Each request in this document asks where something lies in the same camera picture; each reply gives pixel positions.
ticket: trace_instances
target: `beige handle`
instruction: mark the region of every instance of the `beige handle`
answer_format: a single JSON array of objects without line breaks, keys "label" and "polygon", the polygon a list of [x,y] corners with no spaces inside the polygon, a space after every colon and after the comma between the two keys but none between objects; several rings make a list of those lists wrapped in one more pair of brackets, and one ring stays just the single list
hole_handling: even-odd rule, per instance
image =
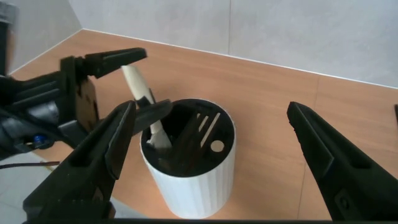
[{"label": "beige handle", "polygon": [[[138,68],[131,65],[124,65],[121,68],[134,98],[140,100],[142,97],[146,97],[149,103],[154,104],[154,99],[152,98],[148,85]],[[160,121],[156,121],[150,126],[150,132],[152,134],[159,132],[161,129],[163,129],[163,126]]]}]

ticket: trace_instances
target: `white ribbed cup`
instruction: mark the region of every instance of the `white ribbed cup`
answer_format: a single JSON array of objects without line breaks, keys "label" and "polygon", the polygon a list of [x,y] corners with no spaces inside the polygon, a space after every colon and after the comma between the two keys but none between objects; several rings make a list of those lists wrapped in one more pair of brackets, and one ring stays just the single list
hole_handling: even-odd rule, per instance
[{"label": "white ribbed cup", "polygon": [[194,177],[174,177],[154,168],[141,154],[170,211],[181,218],[206,218],[221,209],[231,195],[236,133],[232,149],[217,167]]}]

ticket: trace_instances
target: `white cylindrical container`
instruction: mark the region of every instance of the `white cylindrical container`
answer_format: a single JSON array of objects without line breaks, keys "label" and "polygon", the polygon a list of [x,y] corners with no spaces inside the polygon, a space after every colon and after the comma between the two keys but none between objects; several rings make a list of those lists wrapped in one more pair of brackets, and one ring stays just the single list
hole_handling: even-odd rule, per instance
[{"label": "white cylindrical container", "polygon": [[[216,106],[209,101],[198,101]],[[164,170],[159,170],[159,167],[154,166],[155,162],[153,161],[156,160],[148,159],[148,153],[144,153],[145,149],[142,149],[142,145],[146,142],[146,139],[143,139],[145,134],[141,136],[140,148],[145,163],[156,181],[167,206],[171,212],[181,218],[199,219],[209,217],[221,209],[231,195],[234,177],[236,132],[229,114],[219,106],[216,107],[222,110],[219,118],[221,121],[217,122],[225,125],[218,126],[214,130],[215,133],[209,135],[212,139],[207,139],[206,141],[210,143],[226,138],[228,140],[225,140],[224,147],[227,147],[227,149],[223,149],[226,150],[224,154],[215,151],[206,152],[207,157],[214,156],[213,161],[218,159],[219,162],[217,165],[214,164],[215,167],[210,167],[209,170],[202,170],[201,174],[197,173],[198,175],[182,177],[170,175]],[[170,121],[164,122],[166,132],[169,123]]]}]

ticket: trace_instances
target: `white wall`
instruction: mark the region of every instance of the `white wall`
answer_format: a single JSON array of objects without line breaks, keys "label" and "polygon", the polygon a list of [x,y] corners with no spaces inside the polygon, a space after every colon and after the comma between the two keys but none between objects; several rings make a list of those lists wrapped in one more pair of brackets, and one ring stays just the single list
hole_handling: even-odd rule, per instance
[{"label": "white wall", "polygon": [[395,0],[69,0],[83,28],[398,87]]},{"label": "white wall", "polygon": [[67,0],[8,0],[19,8],[10,72],[81,29]]}]

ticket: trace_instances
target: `round hole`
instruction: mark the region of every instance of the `round hole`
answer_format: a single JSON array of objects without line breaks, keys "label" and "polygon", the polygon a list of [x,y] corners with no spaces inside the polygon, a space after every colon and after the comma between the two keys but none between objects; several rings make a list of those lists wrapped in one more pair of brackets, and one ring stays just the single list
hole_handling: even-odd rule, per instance
[{"label": "round hole", "polygon": [[220,140],[215,140],[211,143],[210,147],[215,152],[221,152],[224,149],[224,143]]}]

